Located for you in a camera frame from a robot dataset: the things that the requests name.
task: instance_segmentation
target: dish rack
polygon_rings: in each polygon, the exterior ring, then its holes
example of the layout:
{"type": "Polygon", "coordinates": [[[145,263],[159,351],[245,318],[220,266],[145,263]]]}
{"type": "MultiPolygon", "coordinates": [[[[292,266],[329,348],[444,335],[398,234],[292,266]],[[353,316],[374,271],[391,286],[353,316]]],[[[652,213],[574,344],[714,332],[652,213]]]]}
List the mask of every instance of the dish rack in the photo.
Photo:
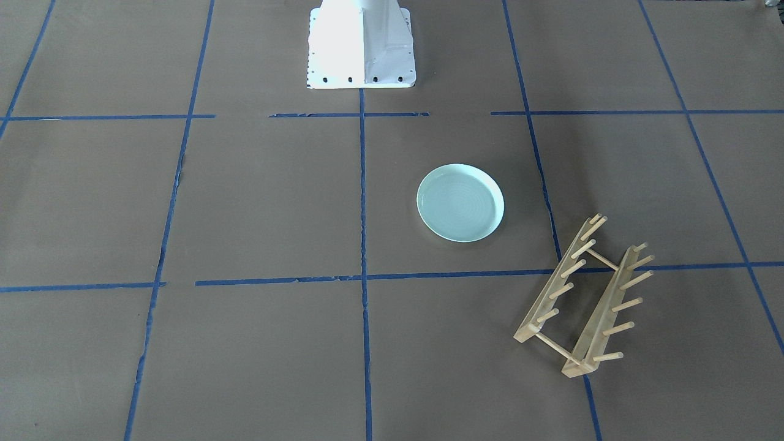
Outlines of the dish rack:
{"type": "Polygon", "coordinates": [[[619,312],[642,303],[642,297],[626,302],[623,301],[623,298],[629,288],[653,275],[653,272],[646,271],[633,277],[635,270],[654,259],[653,255],[640,259],[641,251],[648,246],[647,243],[630,246],[617,265],[593,250],[596,239],[591,239],[590,236],[606,221],[607,217],[602,217],[601,214],[585,221],[523,319],[523,323],[514,334],[514,339],[521,343],[532,337],[537,337],[564,356],[566,364],[561,372],[570,378],[594,372],[603,361],[623,357],[622,352],[605,354],[604,350],[607,348],[611,335],[634,327],[634,322],[626,322],[616,326],[615,320],[619,312]],[[559,310],[554,307],[558,298],[575,287],[574,283],[568,282],[568,277],[586,264],[585,259],[580,259],[585,253],[607,265],[613,270],[613,275],[577,343],[575,343],[574,349],[569,352],[544,335],[542,328],[547,320],[558,314],[559,310]]]}

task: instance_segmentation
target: blue tape line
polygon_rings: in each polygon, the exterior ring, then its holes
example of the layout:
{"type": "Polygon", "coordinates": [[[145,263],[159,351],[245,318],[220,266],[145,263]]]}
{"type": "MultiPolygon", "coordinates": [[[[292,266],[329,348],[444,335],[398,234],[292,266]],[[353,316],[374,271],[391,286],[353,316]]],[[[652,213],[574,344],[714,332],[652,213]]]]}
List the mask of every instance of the blue tape line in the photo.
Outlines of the blue tape line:
{"type": "Polygon", "coordinates": [[[755,268],[784,267],[784,262],[751,262],[755,268]]]}
{"type": "MultiPolygon", "coordinates": [[[[269,118],[360,118],[362,115],[358,113],[276,113],[270,115],[269,118]]],[[[365,113],[365,118],[378,118],[378,117],[403,117],[410,118],[414,116],[430,116],[427,111],[401,111],[391,113],[365,113]]]]}
{"type": "Polygon", "coordinates": [[[215,114],[197,115],[59,115],[59,116],[12,116],[9,121],[103,121],[115,119],[213,119],[215,114]]]}
{"type": "MultiPolygon", "coordinates": [[[[531,111],[531,115],[683,115],[683,110],[628,110],[628,111],[531,111]]],[[[765,115],[782,114],[784,109],[724,109],[724,110],[690,110],[693,115],[765,115]]],[[[524,111],[491,111],[491,116],[522,116],[524,111]]]]}
{"type": "Polygon", "coordinates": [[[638,271],[681,271],[690,269],[720,269],[720,268],[745,268],[744,263],[728,264],[682,264],[682,265],[647,265],[639,267],[638,271]]]}
{"type": "Polygon", "coordinates": [[[757,296],[760,298],[760,303],[762,304],[762,308],[765,311],[765,315],[768,317],[768,323],[770,323],[771,330],[773,331],[773,335],[775,336],[776,342],[779,344],[779,350],[784,355],[784,341],[782,340],[782,336],[779,333],[779,328],[776,326],[776,322],[773,319],[773,315],[771,314],[771,310],[768,307],[768,302],[765,300],[765,295],[762,293],[762,289],[760,288],[759,283],[757,282],[757,276],[754,274],[754,270],[752,268],[751,263],[749,262],[749,257],[746,254],[746,250],[743,248],[743,243],[740,240],[740,235],[738,234],[738,229],[735,227],[735,222],[732,220],[732,215],[730,214],[730,210],[727,206],[727,203],[724,201],[724,196],[721,194],[721,190],[719,189],[718,181],[716,177],[713,175],[713,169],[708,162],[708,157],[705,154],[705,150],[702,148],[702,142],[699,140],[699,136],[697,135],[697,129],[694,127],[694,122],[691,120],[691,116],[689,115],[689,110],[686,108],[686,101],[681,95],[681,90],[678,88],[678,84],[675,81],[675,76],[673,75],[673,71],[670,68],[670,63],[667,62],[667,58],[664,55],[664,50],[662,49],[662,45],[659,43],[659,37],[656,35],[656,31],[653,28],[653,23],[651,22],[651,18],[648,16],[648,11],[645,9],[645,5],[643,5],[642,0],[637,0],[637,4],[640,6],[640,10],[642,11],[643,17],[645,17],[645,22],[648,24],[648,29],[651,32],[651,36],[653,37],[653,41],[656,44],[656,49],[659,51],[659,56],[662,58],[662,62],[664,63],[664,68],[667,70],[667,74],[670,77],[670,81],[673,83],[673,89],[675,89],[675,94],[678,97],[678,100],[681,102],[681,107],[683,108],[686,114],[686,120],[688,121],[689,129],[691,130],[691,135],[694,137],[694,141],[697,144],[697,148],[699,150],[699,155],[702,157],[702,162],[705,164],[705,169],[708,172],[708,177],[710,178],[710,182],[713,185],[713,190],[716,192],[716,196],[719,198],[719,202],[721,204],[721,209],[724,211],[724,215],[727,218],[727,222],[730,225],[730,229],[732,230],[732,235],[735,237],[735,243],[738,245],[738,250],[740,251],[741,257],[743,258],[743,262],[746,265],[746,270],[749,272],[749,277],[751,278],[751,282],[754,285],[754,289],[757,292],[757,296]]]}
{"type": "Polygon", "coordinates": [[[365,90],[359,89],[359,164],[361,207],[361,265],[362,265],[362,340],[365,349],[365,438],[373,439],[373,408],[370,389],[370,326],[368,324],[368,256],[365,191],[365,90]]]}
{"type": "Polygon", "coordinates": [[[188,143],[188,135],[191,130],[191,121],[196,106],[196,94],[198,93],[198,83],[201,77],[201,66],[204,64],[204,55],[207,50],[207,41],[209,38],[209,28],[212,23],[212,11],[215,9],[215,0],[210,0],[209,11],[207,12],[207,23],[204,28],[204,37],[201,40],[201,52],[199,53],[198,64],[196,66],[196,75],[194,76],[194,85],[191,90],[191,104],[188,107],[188,118],[185,120],[185,130],[183,131],[183,142],[180,145],[180,156],[177,159],[177,168],[174,174],[174,183],[172,185],[172,196],[169,200],[169,211],[166,214],[166,226],[163,230],[163,240],[161,241],[161,256],[158,259],[158,269],[155,272],[155,283],[152,287],[152,294],[150,295],[150,308],[147,310],[147,325],[144,330],[144,346],[142,355],[139,357],[139,365],[136,368],[136,380],[133,383],[133,395],[131,397],[131,405],[128,410],[128,421],[125,424],[125,441],[130,441],[131,431],[133,430],[133,422],[136,417],[136,405],[139,402],[139,390],[141,388],[142,376],[144,374],[144,364],[147,361],[147,350],[150,347],[150,335],[153,323],[153,310],[158,301],[158,291],[161,286],[161,277],[163,273],[163,264],[166,260],[166,247],[169,243],[169,233],[172,228],[172,219],[174,218],[174,207],[177,200],[177,190],[180,186],[180,174],[183,170],[183,158],[185,157],[185,149],[188,143]]]}
{"type": "MultiPolygon", "coordinates": [[[[751,266],[758,268],[784,267],[784,261],[751,262],[751,266]]],[[[723,264],[674,264],[674,265],[646,265],[639,267],[638,271],[689,271],[703,269],[745,268],[742,262],[723,264]]],[[[386,274],[368,274],[367,280],[398,280],[398,279],[452,279],[459,277],[502,277],[507,275],[548,275],[553,273],[548,269],[521,269],[502,271],[466,271],[466,272],[404,272],[386,274]]],[[[580,268],[578,273],[612,272],[610,268],[580,268]]],[[[350,282],[362,280],[361,275],[319,275],[313,277],[277,277],[269,279],[214,279],[198,280],[196,286],[225,286],[225,285],[268,285],[275,283],[309,283],[309,282],[350,282]]]]}
{"type": "Polygon", "coordinates": [[[276,113],[269,118],[358,118],[358,113],[276,113]]]}
{"type": "Polygon", "coordinates": [[[33,50],[30,51],[30,57],[27,58],[27,64],[24,65],[22,76],[19,78],[19,82],[16,84],[16,90],[13,92],[13,98],[11,98],[11,103],[8,105],[8,110],[5,111],[5,119],[3,119],[3,122],[0,125],[0,139],[2,139],[3,133],[5,133],[5,128],[8,126],[9,118],[11,118],[11,114],[13,113],[13,108],[16,106],[16,102],[19,100],[19,94],[22,92],[24,80],[27,79],[27,74],[30,73],[30,66],[33,65],[35,54],[38,53],[38,47],[41,46],[41,40],[44,38],[46,27],[49,26],[49,18],[52,17],[54,2],[55,0],[51,0],[51,2],[49,2],[49,9],[46,10],[46,17],[44,18],[44,22],[41,25],[41,30],[38,32],[38,37],[35,39],[33,50]]]}
{"type": "Polygon", "coordinates": [[[368,280],[394,279],[449,279],[453,277],[498,277],[502,275],[540,275],[552,274],[552,269],[525,269],[509,271],[468,271],[468,272],[412,272],[397,274],[373,274],[368,280]]]}
{"type": "Polygon", "coordinates": [[[366,113],[366,118],[391,117],[391,118],[410,118],[414,116],[430,116],[428,111],[400,111],[387,113],[366,113]]]}
{"type": "Polygon", "coordinates": [[[561,255],[561,245],[558,243],[558,232],[555,228],[555,218],[553,216],[553,207],[550,205],[550,195],[547,193],[547,182],[544,177],[544,168],[542,168],[542,159],[539,156],[539,145],[536,143],[536,133],[534,133],[534,122],[531,118],[531,108],[528,106],[528,94],[525,92],[525,81],[523,81],[523,71],[520,67],[520,58],[517,55],[517,44],[514,42],[514,33],[512,32],[512,22],[509,18],[509,8],[506,6],[506,0],[501,0],[503,3],[503,15],[506,18],[506,30],[509,32],[509,43],[512,45],[512,55],[514,56],[514,66],[517,69],[517,81],[520,83],[520,93],[523,96],[523,107],[525,107],[525,118],[528,120],[528,131],[531,134],[531,144],[534,148],[534,156],[536,158],[536,168],[539,169],[539,177],[542,179],[542,193],[544,194],[544,202],[547,205],[547,213],[550,215],[550,228],[553,230],[553,243],[555,245],[555,254],[560,261],[563,257],[561,255]]]}
{"type": "Polygon", "coordinates": [[[742,109],[725,109],[725,110],[689,110],[690,114],[693,115],[711,115],[711,114],[720,114],[720,115],[766,115],[766,114],[779,114],[784,113],[784,109],[749,109],[749,110],[742,110],[742,109]]]}
{"type": "Polygon", "coordinates": [[[588,375],[583,375],[583,384],[586,386],[588,397],[588,407],[590,407],[590,419],[593,421],[593,431],[596,433],[596,441],[601,441],[601,428],[599,427],[599,416],[596,413],[596,403],[593,401],[593,389],[590,386],[588,375]]]}
{"type": "Polygon", "coordinates": [[[629,111],[532,111],[531,115],[681,115],[683,111],[629,110],[629,111]]]}
{"type": "Polygon", "coordinates": [[[139,283],[93,283],[89,285],[40,285],[40,286],[0,286],[0,293],[31,293],[40,291],[86,291],[116,290],[120,288],[152,288],[153,282],[139,283]]]}
{"type": "Polygon", "coordinates": [[[360,280],[360,275],[323,275],[316,277],[277,277],[272,279],[197,280],[196,286],[273,285],[277,283],[347,282],[360,280]]]}

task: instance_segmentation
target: grid line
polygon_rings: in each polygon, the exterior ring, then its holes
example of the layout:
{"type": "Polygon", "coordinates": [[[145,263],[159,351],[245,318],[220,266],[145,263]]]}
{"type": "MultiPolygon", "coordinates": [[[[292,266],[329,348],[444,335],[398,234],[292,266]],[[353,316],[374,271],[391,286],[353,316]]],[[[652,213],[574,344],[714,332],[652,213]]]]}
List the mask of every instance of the grid line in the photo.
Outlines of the grid line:
{"type": "Polygon", "coordinates": [[[430,116],[428,111],[395,111],[395,112],[365,112],[365,113],[275,113],[268,118],[410,118],[416,116],[430,116]]]}
{"type": "MultiPolygon", "coordinates": [[[[750,262],[755,268],[778,268],[784,267],[784,261],[760,261],[750,262]]],[[[745,268],[745,262],[728,262],[719,264],[668,264],[668,265],[645,265],[639,267],[639,271],[697,271],[711,269],[733,269],[745,268]]],[[[463,277],[503,277],[516,275],[548,275],[555,271],[553,268],[543,269],[519,269],[519,270],[500,270],[500,271],[465,271],[465,272],[398,272],[367,274],[367,280],[397,280],[397,279],[453,279],[463,277]]],[[[610,268],[580,268],[575,271],[577,274],[590,274],[597,272],[612,272],[610,268]]],[[[313,282],[351,282],[362,280],[362,275],[317,275],[303,277],[275,277],[258,279],[211,279],[197,280],[195,286],[229,286],[229,285],[273,285],[280,283],[313,283],[313,282]]]]}
{"type": "Polygon", "coordinates": [[[150,335],[152,332],[153,323],[153,310],[158,301],[158,291],[161,287],[161,277],[163,273],[163,265],[166,260],[166,247],[169,243],[169,233],[172,228],[172,219],[174,218],[174,208],[177,200],[177,190],[180,187],[180,174],[183,170],[183,159],[185,157],[185,149],[188,143],[188,136],[191,131],[192,116],[194,108],[196,107],[196,94],[198,93],[198,84],[201,77],[201,66],[204,64],[204,56],[207,50],[207,41],[209,39],[209,28],[212,23],[212,11],[215,9],[215,0],[210,0],[209,10],[207,12],[207,21],[204,28],[204,36],[201,40],[201,51],[199,53],[198,64],[196,65],[196,74],[194,76],[193,89],[191,90],[191,103],[188,106],[188,118],[185,119],[185,129],[183,131],[183,141],[180,145],[180,156],[177,159],[177,167],[174,173],[174,183],[172,184],[172,196],[169,200],[169,211],[166,214],[166,225],[163,230],[163,239],[161,241],[161,256],[158,259],[158,269],[155,272],[155,281],[150,295],[150,308],[147,310],[147,325],[144,331],[144,346],[142,355],[139,357],[139,364],[136,368],[136,380],[133,383],[133,394],[131,397],[131,404],[128,409],[128,420],[125,424],[124,441],[130,441],[131,432],[133,431],[133,422],[136,417],[136,405],[139,402],[139,390],[141,388],[142,378],[144,374],[144,364],[147,361],[147,350],[150,347],[150,335]]]}
{"type": "Polygon", "coordinates": [[[531,118],[531,108],[528,106],[528,94],[525,92],[525,81],[523,80],[523,71],[520,66],[520,58],[517,53],[517,44],[514,42],[514,33],[512,32],[512,22],[509,18],[509,8],[506,5],[506,0],[501,0],[503,4],[503,15],[506,19],[506,30],[509,33],[509,43],[512,46],[512,56],[514,57],[514,66],[517,69],[517,82],[520,84],[520,94],[523,98],[523,107],[525,108],[525,118],[528,120],[528,131],[531,135],[531,144],[534,148],[534,157],[536,159],[536,168],[539,169],[539,177],[542,180],[542,193],[544,195],[544,203],[547,206],[547,213],[550,215],[550,228],[553,230],[553,243],[555,245],[555,254],[558,260],[561,259],[561,245],[558,243],[558,232],[555,228],[555,217],[553,216],[553,207],[550,205],[550,195],[547,192],[547,182],[544,176],[544,168],[542,167],[542,158],[539,156],[539,145],[536,142],[536,133],[534,132],[534,122],[531,118]]]}
{"type": "MultiPolygon", "coordinates": [[[[528,131],[531,134],[531,144],[533,145],[534,149],[534,156],[536,158],[536,167],[539,169],[539,176],[542,178],[542,193],[544,194],[544,202],[547,205],[547,213],[550,215],[550,227],[553,229],[553,243],[555,246],[555,254],[560,261],[562,258],[561,255],[561,245],[558,243],[558,233],[555,228],[555,217],[553,216],[553,207],[550,205],[550,196],[547,193],[547,183],[544,176],[544,168],[542,167],[542,159],[539,156],[539,145],[536,143],[536,134],[534,132],[534,122],[533,118],[531,117],[531,108],[528,105],[528,95],[525,92],[525,82],[523,80],[523,71],[520,65],[520,56],[517,52],[517,45],[514,42],[514,32],[512,31],[512,22],[509,17],[509,6],[506,4],[506,0],[501,0],[503,5],[503,15],[506,19],[506,30],[509,32],[509,43],[512,46],[512,55],[514,56],[514,66],[517,69],[517,81],[520,83],[520,93],[523,97],[523,107],[525,108],[525,118],[528,121],[528,131]]],[[[599,426],[599,417],[596,413],[596,406],[593,402],[593,391],[590,387],[590,382],[588,382],[588,375],[584,375],[585,379],[585,386],[586,386],[586,395],[588,398],[588,403],[590,406],[590,416],[591,421],[593,422],[593,428],[596,431],[596,439],[597,441],[601,441],[601,429],[599,426]]]]}
{"type": "MultiPolygon", "coordinates": [[[[720,109],[720,110],[581,110],[530,111],[531,115],[777,115],[784,109],[720,109]]],[[[523,116],[525,111],[491,111],[491,116],[523,116]]]]}
{"type": "Polygon", "coordinates": [[[11,116],[6,121],[104,121],[115,119],[214,119],[214,113],[194,115],[54,115],[54,116],[11,116]]]}
{"type": "Polygon", "coordinates": [[[735,227],[735,222],[732,220],[732,215],[730,214],[729,207],[727,206],[727,203],[724,201],[724,196],[721,194],[719,183],[716,177],[713,175],[713,169],[710,167],[708,157],[705,154],[705,150],[702,148],[702,142],[699,140],[697,129],[694,127],[694,122],[691,120],[690,112],[686,107],[686,101],[684,100],[683,95],[681,95],[681,89],[678,87],[678,84],[675,81],[675,75],[673,75],[673,71],[670,68],[670,63],[667,62],[667,57],[664,55],[664,50],[662,49],[662,45],[659,42],[659,37],[656,35],[656,31],[653,28],[653,23],[651,22],[651,18],[648,16],[648,11],[645,9],[645,5],[643,4],[642,0],[637,0],[637,4],[640,6],[640,11],[642,12],[643,17],[645,18],[645,23],[648,24],[648,30],[650,30],[651,32],[653,41],[656,44],[656,49],[659,51],[659,56],[662,58],[662,62],[664,63],[664,68],[667,70],[667,74],[669,75],[670,81],[673,84],[673,89],[675,90],[675,94],[677,95],[678,100],[681,102],[681,108],[683,109],[683,112],[686,116],[686,120],[688,121],[689,129],[691,130],[691,134],[694,137],[694,142],[697,144],[697,149],[699,150],[699,154],[702,157],[702,162],[703,164],[705,164],[705,170],[708,173],[708,177],[710,178],[710,183],[713,185],[713,190],[716,192],[716,196],[719,198],[721,209],[724,211],[724,216],[727,218],[727,223],[729,224],[730,229],[732,230],[732,236],[735,238],[735,244],[738,246],[738,250],[740,251],[744,264],[746,264],[746,270],[749,272],[749,277],[751,278],[751,282],[754,285],[754,289],[756,290],[757,296],[760,299],[760,303],[762,304],[762,308],[765,312],[765,315],[768,317],[768,323],[771,326],[771,330],[773,331],[773,335],[776,339],[776,342],[779,344],[779,350],[784,355],[784,341],[782,341],[782,336],[779,333],[779,328],[776,326],[776,322],[773,319],[773,315],[771,314],[771,309],[768,307],[768,301],[765,299],[765,295],[762,293],[760,284],[757,281],[757,276],[754,274],[752,265],[749,262],[749,257],[746,255],[746,249],[743,247],[743,242],[741,241],[740,235],[738,234],[738,229],[735,227]]]}
{"type": "Polygon", "coordinates": [[[87,285],[37,285],[37,286],[0,286],[0,293],[35,293],[42,291],[85,291],[115,290],[118,288],[152,288],[154,282],[131,283],[93,283],[87,285]]]}
{"type": "Polygon", "coordinates": [[[5,118],[3,119],[2,124],[0,124],[0,139],[2,139],[2,136],[5,133],[5,128],[8,126],[9,118],[11,118],[11,115],[13,114],[13,108],[16,106],[16,102],[19,100],[19,94],[22,92],[24,80],[27,79],[27,74],[30,72],[30,66],[33,65],[35,54],[38,53],[38,47],[41,46],[41,40],[44,38],[46,27],[49,26],[49,19],[52,17],[54,2],[55,0],[51,0],[49,2],[49,9],[46,10],[46,17],[44,18],[43,24],[41,24],[41,30],[38,33],[38,37],[35,39],[35,44],[33,45],[32,51],[30,51],[30,57],[27,58],[27,64],[24,65],[22,76],[20,76],[19,82],[16,84],[16,90],[13,92],[13,98],[11,98],[11,102],[8,105],[8,110],[5,111],[5,118]]]}
{"type": "Polygon", "coordinates": [[[359,164],[361,218],[362,342],[365,353],[365,438],[373,439],[373,408],[370,388],[370,326],[368,324],[368,257],[365,191],[365,90],[359,89],[359,164]]]}

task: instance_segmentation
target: wooden peg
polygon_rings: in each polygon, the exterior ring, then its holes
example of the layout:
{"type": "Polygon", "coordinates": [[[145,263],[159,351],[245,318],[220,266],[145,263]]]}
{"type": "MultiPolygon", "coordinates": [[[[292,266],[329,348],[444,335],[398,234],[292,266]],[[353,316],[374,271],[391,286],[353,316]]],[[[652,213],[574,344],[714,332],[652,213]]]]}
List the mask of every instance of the wooden peg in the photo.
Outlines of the wooden peg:
{"type": "Polygon", "coordinates": [[[623,323],[622,325],[618,325],[618,326],[616,326],[614,328],[610,328],[610,329],[602,332],[602,334],[605,337],[608,337],[608,336],[611,336],[614,333],[619,333],[622,330],[630,330],[632,328],[634,328],[634,322],[626,322],[626,323],[623,323]]]}
{"type": "Polygon", "coordinates": [[[631,308],[634,305],[637,305],[637,304],[640,304],[640,303],[642,303],[642,297],[638,297],[638,298],[636,298],[634,300],[630,300],[630,301],[627,301],[625,303],[621,303],[618,306],[616,306],[613,309],[611,309],[610,311],[612,311],[612,312],[623,311],[626,308],[631,308]]]}
{"type": "Polygon", "coordinates": [[[624,283],[618,289],[621,291],[626,291],[632,286],[637,285],[639,282],[642,282],[643,280],[646,280],[648,277],[651,277],[652,275],[653,275],[653,271],[646,271],[640,274],[639,276],[635,277],[634,279],[631,279],[629,282],[624,283]]]}
{"type": "Polygon", "coordinates": [[[586,231],[586,234],[580,236],[580,240],[588,239],[590,237],[590,235],[592,235],[594,231],[598,230],[599,227],[604,222],[607,222],[607,217],[606,216],[602,217],[600,220],[597,220],[596,224],[593,224],[593,227],[591,227],[590,230],[586,231]]]}
{"type": "Polygon", "coordinates": [[[543,315],[543,316],[539,317],[538,319],[536,319],[536,322],[537,323],[543,323],[547,319],[552,319],[557,313],[558,313],[558,308],[550,309],[550,311],[547,312],[545,315],[543,315]]]}
{"type": "Polygon", "coordinates": [[[552,293],[552,294],[550,295],[550,300],[555,300],[555,299],[557,299],[557,298],[558,298],[558,296],[560,296],[561,294],[565,293],[566,291],[569,291],[570,289],[572,289],[572,288],[574,288],[574,287],[575,287],[575,284],[574,284],[574,283],[572,283],[572,282],[569,282],[569,283],[567,283],[566,285],[564,285],[563,287],[561,287],[561,288],[560,288],[558,291],[556,291],[556,292],[552,293]]]}
{"type": "Polygon", "coordinates": [[[593,251],[591,249],[588,249],[587,251],[588,251],[588,254],[590,254],[591,256],[596,257],[598,261],[600,261],[601,263],[609,266],[610,268],[612,268],[613,271],[618,271],[618,265],[613,264],[607,257],[604,257],[601,254],[599,254],[596,251],[593,251]]]}
{"type": "Polygon", "coordinates": [[[582,268],[582,267],[583,267],[583,265],[585,265],[585,264],[586,264],[586,260],[585,260],[585,259],[582,259],[581,261],[579,261],[579,262],[577,262],[576,264],[574,264],[574,266],[572,266],[572,267],[571,267],[571,268],[569,268],[568,270],[566,270],[566,271],[564,271],[563,273],[561,273],[561,278],[562,278],[562,279],[566,279],[567,277],[569,277],[569,275],[570,275],[571,273],[573,273],[573,272],[575,272],[575,271],[579,270],[579,269],[580,269],[580,268],[582,268]]]}
{"type": "Polygon", "coordinates": [[[548,336],[546,336],[546,335],[544,335],[543,333],[540,333],[540,332],[538,332],[538,333],[536,333],[534,335],[536,335],[541,341],[544,341],[545,343],[547,343],[548,346],[550,346],[551,348],[555,349],[559,354],[561,354],[564,357],[566,357],[566,359],[569,360],[570,362],[576,364],[577,366],[579,366],[581,364],[580,361],[578,361],[577,359],[572,357],[572,354],[570,354],[569,351],[567,351],[566,349],[563,349],[560,344],[552,341],[551,339],[548,338],[548,336]]]}
{"type": "Polygon", "coordinates": [[[606,362],[607,360],[617,360],[623,358],[623,352],[613,352],[612,354],[599,355],[593,358],[595,362],[606,362]]]}
{"type": "Polygon", "coordinates": [[[648,262],[650,262],[650,261],[652,261],[654,259],[655,259],[655,257],[653,256],[653,254],[651,254],[650,256],[646,257],[645,259],[643,259],[641,261],[637,261],[636,264],[633,264],[633,265],[630,265],[630,266],[626,267],[626,269],[628,269],[629,271],[634,271],[637,268],[641,267],[644,264],[647,264],[648,262]]]}
{"type": "Polygon", "coordinates": [[[596,239],[591,239],[591,240],[588,241],[588,243],[583,245],[579,250],[577,250],[574,253],[572,253],[572,255],[569,256],[569,257],[572,258],[572,259],[576,259],[580,254],[585,253],[591,246],[594,246],[594,245],[596,245],[596,239]]]}

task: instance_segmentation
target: light blue plate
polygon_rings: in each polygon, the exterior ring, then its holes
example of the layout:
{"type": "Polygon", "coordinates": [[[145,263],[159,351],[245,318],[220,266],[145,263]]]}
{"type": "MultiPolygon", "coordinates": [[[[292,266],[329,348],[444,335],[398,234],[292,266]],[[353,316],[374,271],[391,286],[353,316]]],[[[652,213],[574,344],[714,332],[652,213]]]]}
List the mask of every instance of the light blue plate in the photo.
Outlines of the light blue plate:
{"type": "Polygon", "coordinates": [[[448,164],[422,180],[416,208],[435,234],[454,242],[473,242],[487,237],[501,223],[503,195],[482,170],[448,164]]]}

